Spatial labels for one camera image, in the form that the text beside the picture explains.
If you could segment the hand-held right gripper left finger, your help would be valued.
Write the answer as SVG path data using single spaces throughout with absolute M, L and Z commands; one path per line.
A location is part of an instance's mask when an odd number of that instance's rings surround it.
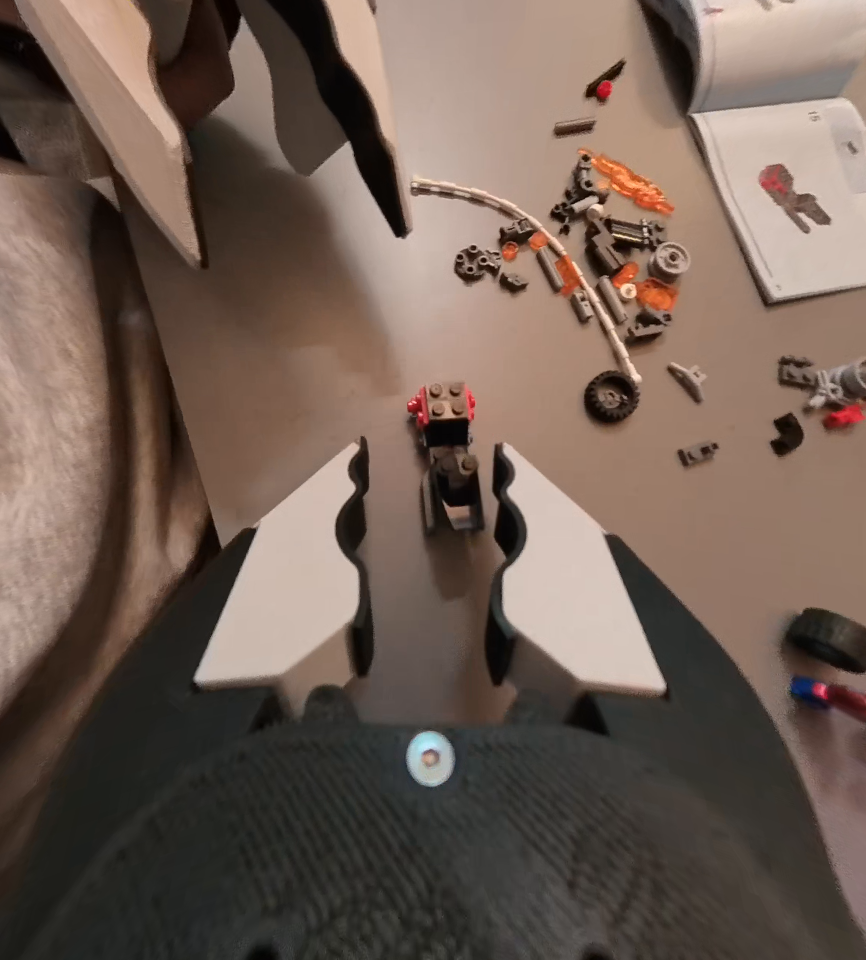
M 367 438 L 341 449 L 248 530 L 193 676 L 198 690 L 266 688 L 286 710 L 321 686 L 368 676 L 375 656 L 367 528 Z

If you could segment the pile of small lego pieces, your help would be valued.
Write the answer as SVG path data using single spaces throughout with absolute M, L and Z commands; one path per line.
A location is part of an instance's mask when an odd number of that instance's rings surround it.
M 617 339 L 637 348 L 660 340 L 671 327 L 681 288 L 651 278 L 647 262 L 656 246 L 674 241 L 667 219 L 614 192 L 590 162 L 579 157 L 561 198 L 549 209 L 546 229 L 515 217 L 499 231 L 504 260 L 530 247 L 583 323 L 596 318 L 589 291 L 606 312 Z

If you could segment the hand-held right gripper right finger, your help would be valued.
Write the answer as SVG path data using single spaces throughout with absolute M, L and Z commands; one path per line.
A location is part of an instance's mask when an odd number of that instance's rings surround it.
M 505 441 L 494 446 L 487 676 L 568 715 L 588 694 L 645 700 L 667 680 L 602 525 Z

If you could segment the lego instruction booklet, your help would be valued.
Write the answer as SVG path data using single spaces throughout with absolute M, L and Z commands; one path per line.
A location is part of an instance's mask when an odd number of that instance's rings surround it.
M 763 300 L 866 287 L 866 1 L 659 1 L 687 119 Z

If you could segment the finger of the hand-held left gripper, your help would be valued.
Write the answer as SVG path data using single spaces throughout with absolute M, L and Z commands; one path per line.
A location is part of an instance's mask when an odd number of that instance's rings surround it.
M 347 142 L 391 231 L 412 230 L 376 3 L 239 2 L 266 60 L 275 133 L 295 172 L 309 176 Z
M 187 34 L 189 1 L 18 1 L 20 17 L 151 221 L 192 267 L 206 266 L 187 135 L 159 66 Z

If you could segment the dark grey round lego plate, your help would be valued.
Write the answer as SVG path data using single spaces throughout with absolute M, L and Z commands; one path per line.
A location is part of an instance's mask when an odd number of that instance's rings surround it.
M 476 245 L 462 247 L 455 255 L 453 271 L 464 283 L 475 283 L 485 277 L 497 279 L 502 269 L 502 255 L 497 248 Z

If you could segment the large orange lego flame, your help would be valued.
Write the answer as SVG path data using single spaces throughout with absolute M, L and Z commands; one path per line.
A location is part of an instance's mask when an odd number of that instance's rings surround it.
M 653 180 L 636 173 L 623 163 L 602 153 L 593 153 L 587 149 L 578 150 L 581 160 L 587 161 L 610 189 L 632 201 L 642 210 L 655 212 L 663 216 L 674 213 L 675 207 L 667 195 Z

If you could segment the stacked grey lego rims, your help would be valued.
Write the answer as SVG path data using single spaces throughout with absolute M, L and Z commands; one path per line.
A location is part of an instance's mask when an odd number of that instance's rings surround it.
M 830 368 L 826 374 L 844 402 L 866 401 L 866 357 Z

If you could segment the black and red lego build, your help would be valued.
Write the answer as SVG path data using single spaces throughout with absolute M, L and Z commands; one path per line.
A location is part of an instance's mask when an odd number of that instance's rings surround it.
M 485 518 L 479 459 L 472 450 L 475 397 L 464 381 L 435 381 L 407 403 L 425 462 L 419 503 L 427 536 L 441 529 L 475 533 Z

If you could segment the single grey lego wheel rim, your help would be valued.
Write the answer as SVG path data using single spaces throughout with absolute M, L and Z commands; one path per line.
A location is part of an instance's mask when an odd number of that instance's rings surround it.
M 678 284 L 690 269 L 690 252 L 674 241 L 665 241 L 656 246 L 647 262 L 649 277 L 666 285 Z

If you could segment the wide black lego tyre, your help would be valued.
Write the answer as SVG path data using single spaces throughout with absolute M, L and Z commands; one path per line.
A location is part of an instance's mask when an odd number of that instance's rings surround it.
M 866 673 L 866 627 L 835 611 L 805 607 L 790 621 L 783 642 L 822 664 Z

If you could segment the small spoked lego wheel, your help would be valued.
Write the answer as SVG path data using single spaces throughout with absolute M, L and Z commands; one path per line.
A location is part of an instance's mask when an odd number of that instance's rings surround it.
M 626 373 L 605 370 L 597 374 L 583 391 L 583 406 L 595 421 L 620 424 L 634 414 L 641 401 L 640 386 Z

